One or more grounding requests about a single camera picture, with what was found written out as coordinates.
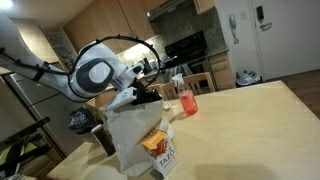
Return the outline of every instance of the upper cabinet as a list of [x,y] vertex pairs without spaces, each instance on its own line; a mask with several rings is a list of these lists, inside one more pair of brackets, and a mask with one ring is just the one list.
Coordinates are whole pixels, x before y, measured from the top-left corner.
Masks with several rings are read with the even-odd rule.
[[77,16],[65,25],[64,31],[77,52],[79,52],[84,45],[97,38],[97,34],[93,31],[86,14]]
[[203,14],[214,7],[214,0],[193,0],[198,14]]
[[[76,50],[106,36],[120,34],[142,40],[154,36],[140,0],[96,0],[66,24],[64,30]],[[136,44],[115,39],[104,43],[115,53]]]
[[135,37],[146,40],[154,36],[141,1],[119,0],[124,15]]
[[15,25],[23,41],[38,58],[48,63],[59,62],[58,56],[37,24],[33,22],[15,22]]
[[153,8],[163,4],[168,0],[141,0],[144,10],[150,12]]
[[[117,0],[99,0],[99,2],[106,17],[105,21],[110,24],[115,35],[134,36]],[[135,45],[134,42],[124,40],[118,40],[118,43],[121,51]]]

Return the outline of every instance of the floor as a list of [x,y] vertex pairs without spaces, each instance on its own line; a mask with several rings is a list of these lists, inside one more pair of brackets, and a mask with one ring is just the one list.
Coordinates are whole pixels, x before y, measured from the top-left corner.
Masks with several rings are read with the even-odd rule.
[[268,80],[282,80],[320,119],[320,70]]

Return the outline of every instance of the refrigerator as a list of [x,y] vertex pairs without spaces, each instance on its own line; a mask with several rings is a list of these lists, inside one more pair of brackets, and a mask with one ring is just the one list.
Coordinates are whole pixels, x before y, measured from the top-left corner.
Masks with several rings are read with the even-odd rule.
[[43,129],[60,152],[68,156],[83,143],[68,129],[69,114],[82,103],[74,103],[59,91],[16,73],[5,79],[36,121],[45,117],[51,119]]

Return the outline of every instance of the white paper bag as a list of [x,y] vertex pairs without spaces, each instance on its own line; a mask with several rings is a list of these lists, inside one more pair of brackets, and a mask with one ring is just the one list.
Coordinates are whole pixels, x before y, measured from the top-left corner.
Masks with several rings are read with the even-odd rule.
[[141,141],[155,129],[167,132],[169,128],[168,134],[172,134],[169,122],[162,117],[163,100],[135,106],[127,104],[109,111],[106,108],[102,107],[100,114],[108,118],[103,119],[112,135],[121,171],[137,177],[152,165]]

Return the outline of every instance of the wooden cabinet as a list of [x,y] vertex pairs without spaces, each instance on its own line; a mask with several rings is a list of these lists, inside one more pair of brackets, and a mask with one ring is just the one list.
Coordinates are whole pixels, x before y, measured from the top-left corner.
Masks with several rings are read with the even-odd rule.
[[198,14],[203,14],[214,7],[214,0],[193,0]]
[[134,36],[142,40],[154,36],[141,1],[119,0],[119,2]]
[[[106,16],[103,12],[103,9],[99,3],[99,1],[96,1],[87,11],[86,16],[88,17],[92,30],[95,31],[97,35],[97,39],[102,39],[107,36],[115,36],[117,34],[113,33],[113,30],[106,19]],[[107,45],[110,49],[113,50],[113,52],[120,53],[121,47],[116,39],[108,40],[103,42],[105,45]]]
[[151,11],[153,8],[163,4],[166,1],[167,0],[141,0],[146,12]]
[[92,26],[86,14],[81,14],[69,22],[64,26],[64,31],[77,52],[79,52],[79,50],[87,43],[94,41],[97,37],[96,33],[92,30]]
[[[96,0],[65,25],[64,30],[76,50],[106,36],[120,34],[146,40],[154,35],[140,0]],[[105,44],[119,53],[136,43],[108,40]]]
[[219,91],[236,87],[228,55],[226,53],[209,57],[209,62]]
[[37,57],[48,63],[59,62],[58,56],[37,24],[33,22],[15,22],[15,25],[28,48]]
[[[110,24],[115,35],[134,36],[126,17],[122,11],[119,1],[117,0],[99,0],[106,21]],[[124,40],[118,40],[121,51],[126,50],[136,43]]]

